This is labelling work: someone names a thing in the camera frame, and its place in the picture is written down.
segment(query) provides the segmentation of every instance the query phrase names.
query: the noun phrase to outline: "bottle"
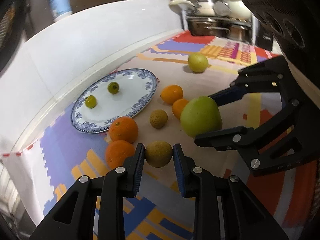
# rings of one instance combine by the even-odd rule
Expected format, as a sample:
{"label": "bottle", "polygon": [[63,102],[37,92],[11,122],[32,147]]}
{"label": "bottle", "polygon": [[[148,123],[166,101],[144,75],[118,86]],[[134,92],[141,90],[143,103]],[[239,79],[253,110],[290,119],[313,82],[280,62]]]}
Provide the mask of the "bottle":
{"label": "bottle", "polygon": [[49,0],[55,22],[72,14],[70,0]]}

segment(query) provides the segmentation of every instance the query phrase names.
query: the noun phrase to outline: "stainless steel pot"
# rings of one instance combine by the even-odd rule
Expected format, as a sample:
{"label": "stainless steel pot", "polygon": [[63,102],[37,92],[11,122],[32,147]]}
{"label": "stainless steel pot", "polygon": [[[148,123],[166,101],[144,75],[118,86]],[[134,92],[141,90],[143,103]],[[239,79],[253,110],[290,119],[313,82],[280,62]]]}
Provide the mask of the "stainless steel pot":
{"label": "stainless steel pot", "polygon": [[224,37],[228,28],[223,28],[221,22],[213,20],[211,18],[207,19],[188,19],[188,26],[192,36],[217,36]]}
{"label": "stainless steel pot", "polygon": [[233,41],[250,42],[250,28],[243,25],[229,25],[229,33],[227,37]]}
{"label": "stainless steel pot", "polygon": [[192,0],[193,14],[198,16],[215,16],[214,4],[217,0]]}

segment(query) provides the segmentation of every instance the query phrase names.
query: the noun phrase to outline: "blue and white plate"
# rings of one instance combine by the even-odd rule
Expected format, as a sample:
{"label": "blue and white plate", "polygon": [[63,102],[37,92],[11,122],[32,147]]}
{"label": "blue and white plate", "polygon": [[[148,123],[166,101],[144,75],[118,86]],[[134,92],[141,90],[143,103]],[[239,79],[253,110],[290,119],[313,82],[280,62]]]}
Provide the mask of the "blue and white plate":
{"label": "blue and white plate", "polygon": [[[119,92],[109,93],[111,82],[119,84]],[[157,79],[145,69],[121,70],[101,78],[88,87],[75,102],[71,122],[80,132],[99,133],[107,131],[111,123],[121,116],[133,117],[151,100],[157,88]],[[89,95],[97,99],[95,108],[86,107]]]}

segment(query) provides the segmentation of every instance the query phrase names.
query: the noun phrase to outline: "tangerine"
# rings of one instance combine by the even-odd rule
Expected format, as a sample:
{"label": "tangerine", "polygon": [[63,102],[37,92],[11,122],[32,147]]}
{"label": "tangerine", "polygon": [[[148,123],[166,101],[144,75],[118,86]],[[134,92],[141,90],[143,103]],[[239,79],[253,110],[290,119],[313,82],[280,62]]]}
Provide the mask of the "tangerine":
{"label": "tangerine", "polygon": [[111,142],[106,148],[105,158],[110,169],[115,169],[123,165],[127,157],[134,155],[135,149],[127,141],[118,140]]}
{"label": "tangerine", "polygon": [[133,143],[138,137],[138,125],[130,117],[119,117],[110,125],[109,135],[113,142],[124,140]]}
{"label": "tangerine", "polygon": [[188,100],[181,98],[175,101],[172,105],[172,113],[173,115],[180,120],[180,115],[182,113],[183,108],[186,104],[189,103]]}
{"label": "tangerine", "polygon": [[183,90],[178,85],[170,85],[161,91],[160,97],[164,102],[172,105],[178,99],[183,98]]}

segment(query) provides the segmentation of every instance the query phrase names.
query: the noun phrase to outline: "colorful play mat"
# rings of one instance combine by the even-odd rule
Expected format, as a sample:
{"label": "colorful play mat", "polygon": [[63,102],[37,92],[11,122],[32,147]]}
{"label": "colorful play mat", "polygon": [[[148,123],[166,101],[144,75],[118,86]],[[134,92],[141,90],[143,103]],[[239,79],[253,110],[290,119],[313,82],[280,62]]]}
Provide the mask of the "colorful play mat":
{"label": "colorful play mat", "polygon": [[[210,68],[204,73],[195,74],[189,70],[188,55],[192,52],[207,56]],[[217,152],[214,148],[196,146],[193,139],[183,132],[172,114],[171,106],[164,104],[159,97],[161,89],[170,84],[180,85],[188,100],[216,93],[229,86],[237,77],[238,69],[276,56],[245,43],[214,36],[193,37],[189,32],[183,32],[139,53],[117,70],[143,68],[154,73],[159,80],[159,87],[149,105],[134,117],[139,127],[135,146],[137,143],[147,146],[155,140],[164,140],[171,145],[180,143],[185,155],[194,158],[197,166],[213,175],[239,176],[290,239],[296,239],[309,217],[317,162],[277,174],[254,177],[236,151]],[[108,133],[83,134],[77,131],[70,121],[72,106],[68,106],[45,129],[42,137],[22,153],[38,158],[38,165],[43,166],[32,167],[35,170],[33,180],[39,180],[36,176],[47,178],[42,179],[41,183],[34,183],[34,196],[40,207],[43,203],[43,215],[80,176],[85,174],[95,178],[104,176],[110,170],[104,157],[110,142]],[[164,109],[169,116],[168,123],[160,130],[152,128],[148,122],[151,111],[155,109]],[[257,128],[281,109],[281,100],[279,94],[253,93],[219,109],[224,129],[238,125]],[[27,195],[24,191],[22,200],[30,198]],[[94,239],[97,239],[99,207],[100,199],[96,205]],[[126,239],[192,239],[194,207],[194,199],[184,199],[178,191],[172,160],[160,169],[145,162],[137,197],[124,199]]]}

